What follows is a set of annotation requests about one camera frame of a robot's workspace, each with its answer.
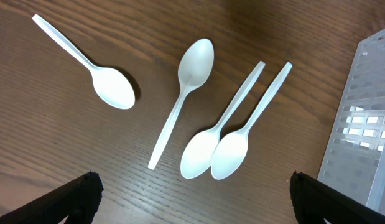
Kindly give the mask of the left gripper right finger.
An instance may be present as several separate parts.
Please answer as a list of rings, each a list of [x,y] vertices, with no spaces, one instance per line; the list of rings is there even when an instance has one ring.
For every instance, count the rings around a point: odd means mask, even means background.
[[[290,198],[298,224],[385,224],[385,216],[302,172],[290,178]]]

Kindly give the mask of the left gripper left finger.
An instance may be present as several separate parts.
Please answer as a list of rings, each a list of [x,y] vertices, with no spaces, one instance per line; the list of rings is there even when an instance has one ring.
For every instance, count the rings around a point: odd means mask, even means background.
[[[84,175],[0,216],[0,223],[91,223],[102,199],[96,172]]]

